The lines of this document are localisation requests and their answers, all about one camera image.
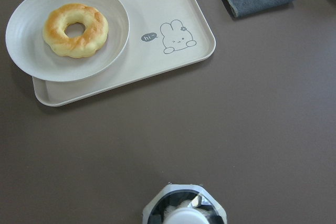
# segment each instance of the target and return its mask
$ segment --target cartoon rabbit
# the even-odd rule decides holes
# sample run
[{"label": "cartoon rabbit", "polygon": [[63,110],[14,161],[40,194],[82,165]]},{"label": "cartoon rabbit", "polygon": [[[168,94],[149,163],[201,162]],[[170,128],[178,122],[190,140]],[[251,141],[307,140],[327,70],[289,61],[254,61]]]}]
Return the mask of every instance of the cartoon rabbit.
[{"label": "cartoon rabbit", "polygon": [[164,23],[160,27],[163,35],[164,53],[170,54],[174,51],[182,50],[196,45],[193,35],[183,26],[178,19],[170,23]]}]

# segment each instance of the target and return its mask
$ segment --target rabbit ear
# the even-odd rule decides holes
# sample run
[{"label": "rabbit ear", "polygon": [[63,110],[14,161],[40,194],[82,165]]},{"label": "rabbit ear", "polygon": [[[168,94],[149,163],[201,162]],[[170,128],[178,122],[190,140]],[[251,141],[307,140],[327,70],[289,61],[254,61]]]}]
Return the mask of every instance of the rabbit ear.
[{"label": "rabbit ear", "polygon": [[181,30],[181,27],[183,27],[183,24],[180,20],[175,19],[171,22],[171,26],[173,30]]},{"label": "rabbit ear", "polygon": [[169,23],[163,23],[160,26],[160,31],[161,31],[162,35],[164,36],[165,34],[172,31],[172,26]]}]

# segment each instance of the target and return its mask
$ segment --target bagel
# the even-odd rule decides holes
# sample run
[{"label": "bagel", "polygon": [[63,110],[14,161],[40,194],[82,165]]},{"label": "bagel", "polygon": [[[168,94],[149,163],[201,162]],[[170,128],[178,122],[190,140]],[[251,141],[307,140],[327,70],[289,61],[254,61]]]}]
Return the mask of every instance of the bagel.
[{"label": "bagel", "polygon": [[[82,23],[82,35],[68,37],[69,25]],[[109,26],[106,18],[96,8],[80,3],[61,6],[49,14],[43,27],[43,39],[59,56],[90,57],[106,42]]]}]

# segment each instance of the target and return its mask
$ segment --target plate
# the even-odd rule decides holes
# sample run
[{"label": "plate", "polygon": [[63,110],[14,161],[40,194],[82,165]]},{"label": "plate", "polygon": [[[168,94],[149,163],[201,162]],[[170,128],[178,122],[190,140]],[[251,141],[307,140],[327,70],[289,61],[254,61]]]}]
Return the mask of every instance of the plate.
[{"label": "plate", "polygon": [[[56,55],[42,37],[51,11],[68,3],[83,3],[103,13],[109,24],[104,46],[89,58]],[[6,29],[6,46],[13,62],[27,74],[46,81],[77,81],[101,72],[121,54],[129,37],[129,18],[119,0],[24,0]]]}]

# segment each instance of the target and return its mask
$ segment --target white tray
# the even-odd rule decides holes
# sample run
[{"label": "white tray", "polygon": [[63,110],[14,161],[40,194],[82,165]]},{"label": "white tray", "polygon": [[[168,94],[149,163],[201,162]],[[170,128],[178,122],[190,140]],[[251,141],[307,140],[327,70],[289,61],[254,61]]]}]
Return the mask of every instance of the white tray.
[{"label": "white tray", "polygon": [[120,1],[130,20],[123,53],[103,72],[80,81],[51,82],[33,77],[41,103],[62,106],[205,60],[215,50],[215,38],[196,0]]}]

